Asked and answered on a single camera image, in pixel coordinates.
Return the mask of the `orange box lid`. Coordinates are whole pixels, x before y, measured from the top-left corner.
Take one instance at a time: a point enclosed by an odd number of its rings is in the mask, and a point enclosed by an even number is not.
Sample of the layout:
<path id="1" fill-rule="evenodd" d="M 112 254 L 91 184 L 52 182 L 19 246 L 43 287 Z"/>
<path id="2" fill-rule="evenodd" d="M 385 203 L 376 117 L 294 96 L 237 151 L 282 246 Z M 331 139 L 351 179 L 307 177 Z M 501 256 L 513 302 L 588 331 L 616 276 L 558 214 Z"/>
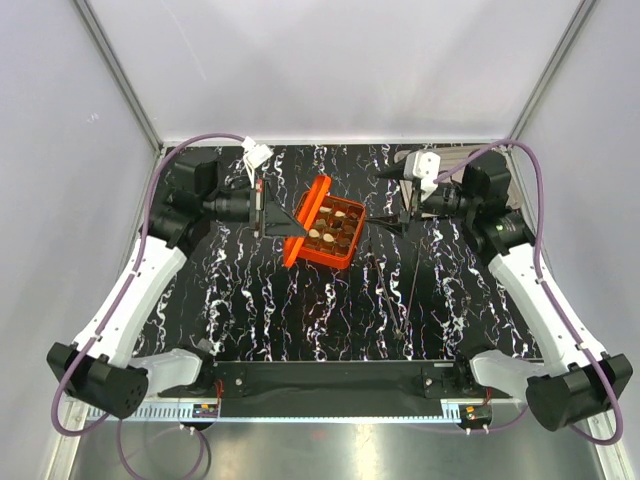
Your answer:
<path id="1" fill-rule="evenodd" d="M 290 268 L 296 261 L 308 231 L 314 223 L 316 214 L 322 205 L 331 185 L 331 178 L 326 175 L 319 175 L 315 178 L 312 186 L 306 192 L 306 197 L 302 201 L 296 219 L 304 227 L 305 232 L 301 237 L 289 237 L 284 242 L 284 266 Z"/>

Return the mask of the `metal tongs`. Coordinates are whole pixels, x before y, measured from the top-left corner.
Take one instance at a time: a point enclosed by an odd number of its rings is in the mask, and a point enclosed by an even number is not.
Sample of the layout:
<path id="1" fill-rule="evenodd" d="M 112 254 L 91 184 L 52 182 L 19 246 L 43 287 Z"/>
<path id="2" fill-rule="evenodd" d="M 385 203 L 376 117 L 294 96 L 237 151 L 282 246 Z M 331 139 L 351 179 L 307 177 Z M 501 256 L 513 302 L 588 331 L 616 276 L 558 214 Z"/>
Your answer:
<path id="1" fill-rule="evenodd" d="M 412 280 L 409 292 L 406 296 L 403 296 L 402 271 L 404 264 L 402 259 L 392 258 L 387 255 L 382 246 L 372 237 L 368 238 L 367 249 L 377 274 L 377 282 L 381 289 L 383 304 L 387 307 L 387 312 L 392 322 L 393 337 L 408 341 L 412 329 L 411 310 L 416 280 Z"/>

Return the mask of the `orange chocolate box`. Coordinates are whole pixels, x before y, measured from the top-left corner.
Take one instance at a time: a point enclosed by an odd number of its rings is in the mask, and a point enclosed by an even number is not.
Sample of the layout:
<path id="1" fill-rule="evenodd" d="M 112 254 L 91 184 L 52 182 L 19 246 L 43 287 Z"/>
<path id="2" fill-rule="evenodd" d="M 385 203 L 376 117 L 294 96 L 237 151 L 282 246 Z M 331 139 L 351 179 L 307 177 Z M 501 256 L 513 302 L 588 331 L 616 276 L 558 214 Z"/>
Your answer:
<path id="1" fill-rule="evenodd" d="M 325 267 L 345 270 L 353 260 L 364 228 L 363 204 L 326 196 L 305 238 L 289 238 L 284 246 L 284 265 L 307 260 Z"/>

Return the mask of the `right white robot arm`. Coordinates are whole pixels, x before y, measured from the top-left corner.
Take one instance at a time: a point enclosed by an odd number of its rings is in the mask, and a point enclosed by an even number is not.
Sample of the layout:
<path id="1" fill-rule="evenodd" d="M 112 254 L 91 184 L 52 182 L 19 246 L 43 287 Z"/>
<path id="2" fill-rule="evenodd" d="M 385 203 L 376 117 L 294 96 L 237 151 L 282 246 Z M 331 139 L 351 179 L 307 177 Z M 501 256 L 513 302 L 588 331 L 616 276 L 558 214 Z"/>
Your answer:
<path id="1" fill-rule="evenodd" d="M 467 347 L 453 374 L 457 390 L 470 397 L 486 388 L 505 393 L 549 431 L 608 411 L 619 419 L 618 400 L 633 367 L 625 355 L 606 351 L 548 273 L 540 232 L 508 204 L 512 177 L 505 157 L 493 149 L 473 152 L 458 169 L 459 182 L 440 163 L 435 152 L 416 150 L 378 172 L 408 183 L 410 194 L 402 213 L 370 223 L 402 235 L 413 221 L 460 220 L 467 245 L 514 301 L 542 358 L 532 363 L 495 348 Z"/>

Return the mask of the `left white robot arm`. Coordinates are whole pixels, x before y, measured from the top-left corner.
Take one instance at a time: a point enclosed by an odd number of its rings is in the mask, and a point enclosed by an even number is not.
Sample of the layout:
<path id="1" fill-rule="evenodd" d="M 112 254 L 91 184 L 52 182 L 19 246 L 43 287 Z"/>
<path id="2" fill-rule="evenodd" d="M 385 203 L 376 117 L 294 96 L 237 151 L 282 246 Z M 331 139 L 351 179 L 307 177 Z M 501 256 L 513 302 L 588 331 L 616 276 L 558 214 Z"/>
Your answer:
<path id="1" fill-rule="evenodd" d="M 89 324 L 70 344 L 55 343 L 47 354 L 67 395 L 126 419 L 146 398 L 172 388 L 185 387 L 196 396 L 214 388 L 206 341 L 141 358 L 133 350 L 153 307 L 213 222 L 245 224 L 256 237 L 305 236 L 256 173 L 272 154 L 264 144 L 246 146 L 247 175 L 228 184 L 211 149 L 170 152 L 127 268 Z"/>

